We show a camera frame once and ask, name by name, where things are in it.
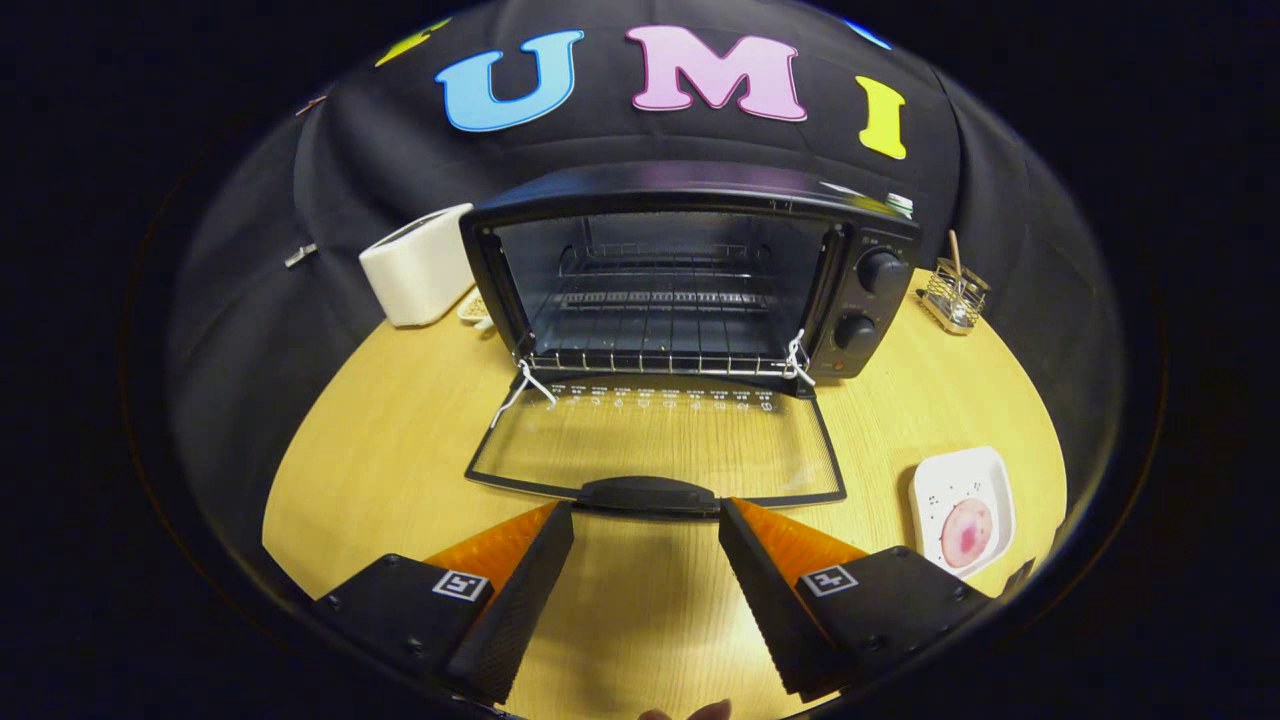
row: wooden tabletop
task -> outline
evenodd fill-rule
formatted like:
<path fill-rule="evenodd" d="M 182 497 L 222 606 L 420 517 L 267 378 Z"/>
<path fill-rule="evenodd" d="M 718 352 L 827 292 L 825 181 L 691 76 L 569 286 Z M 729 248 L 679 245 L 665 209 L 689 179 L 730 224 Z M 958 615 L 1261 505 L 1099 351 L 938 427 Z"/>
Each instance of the wooden tabletop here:
<path fill-rule="evenodd" d="M 1066 503 L 1062 454 L 1005 343 L 986 323 L 946 334 L 915 299 L 927 279 L 916 270 L 860 375 L 818 387 L 847 500 L 781 512 L 868 552 L 915 547 L 915 466 L 989 445 L 1009 468 L 1018 530 L 966 582 L 993 596 L 1050 548 Z M 500 338 L 453 314 L 419 329 L 383 323 L 293 437 L 266 506 L 266 550 L 320 597 L 383 553 L 426 557 L 547 502 L 463 477 L 515 373 Z M 716 523 L 579 512 L 573 532 L 504 710 L 634 719 L 660 707 L 685 717 L 728 697 L 735 720 L 750 720 L 806 706 L 782 689 Z"/>

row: yellow letter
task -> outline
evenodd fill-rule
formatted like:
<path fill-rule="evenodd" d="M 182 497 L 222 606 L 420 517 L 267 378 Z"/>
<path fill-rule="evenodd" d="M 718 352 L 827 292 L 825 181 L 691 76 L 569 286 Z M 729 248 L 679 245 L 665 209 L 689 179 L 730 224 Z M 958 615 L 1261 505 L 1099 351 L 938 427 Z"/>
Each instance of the yellow letter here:
<path fill-rule="evenodd" d="M 906 100 L 892 87 L 869 77 L 858 76 L 858 85 L 867 91 L 867 129 L 858 133 L 858 140 L 896 160 L 906 158 L 897 111 Z"/>
<path fill-rule="evenodd" d="M 449 20 L 452 20 L 452 19 L 453 18 L 444 18 L 443 20 L 435 23 L 434 26 L 431 26 L 431 27 L 429 27 L 426 29 L 415 32 L 413 35 L 406 37 L 404 40 L 401 40 L 396 45 L 392 45 L 392 49 L 388 50 L 385 55 L 383 55 L 381 60 L 378 60 L 376 63 L 374 63 L 374 67 L 375 68 L 380 68 L 380 67 L 383 67 L 384 63 L 388 63 L 389 60 L 394 60 L 396 58 L 399 58 L 404 53 L 408 53 L 410 50 L 412 50 L 412 49 L 417 47 L 419 45 L 426 42 L 426 38 L 431 37 L 431 32 L 434 32 L 436 29 L 440 29 L 442 27 L 447 26 L 449 23 Z"/>

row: oven control panel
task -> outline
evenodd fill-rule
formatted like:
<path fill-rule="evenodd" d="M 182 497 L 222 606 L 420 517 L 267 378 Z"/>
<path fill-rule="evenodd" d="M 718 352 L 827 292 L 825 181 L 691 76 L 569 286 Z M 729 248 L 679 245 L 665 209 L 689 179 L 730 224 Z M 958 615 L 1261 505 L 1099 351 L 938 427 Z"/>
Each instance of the oven control panel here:
<path fill-rule="evenodd" d="M 861 372 L 902 304 L 914 245 L 905 236 L 859 232 L 814 347 L 810 374 L 852 378 Z"/>

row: oven door handle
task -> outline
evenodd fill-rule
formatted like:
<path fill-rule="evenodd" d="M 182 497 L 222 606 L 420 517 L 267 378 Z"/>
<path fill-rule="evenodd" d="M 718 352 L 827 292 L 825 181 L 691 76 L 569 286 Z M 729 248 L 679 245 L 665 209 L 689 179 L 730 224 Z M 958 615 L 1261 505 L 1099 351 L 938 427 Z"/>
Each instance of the oven door handle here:
<path fill-rule="evenodd" d="M 712 491 L 671 478 L 622 475 L 582 484 L 573 506 L 652 518 L 714 518 L 719 500 Z"/>

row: oven door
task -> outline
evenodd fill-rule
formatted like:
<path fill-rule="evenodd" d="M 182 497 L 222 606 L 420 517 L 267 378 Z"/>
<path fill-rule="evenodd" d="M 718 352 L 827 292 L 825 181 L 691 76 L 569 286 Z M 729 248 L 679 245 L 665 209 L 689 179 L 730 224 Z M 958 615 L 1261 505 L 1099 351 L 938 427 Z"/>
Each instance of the oven door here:
<path fill-rule="evenodd" d="M 764 506 L 845 498 L 818 402 L 745 378 L 522 375 L 467 468 L 474 480 L 663 518 L 713 518 L 719 501 Z"/>

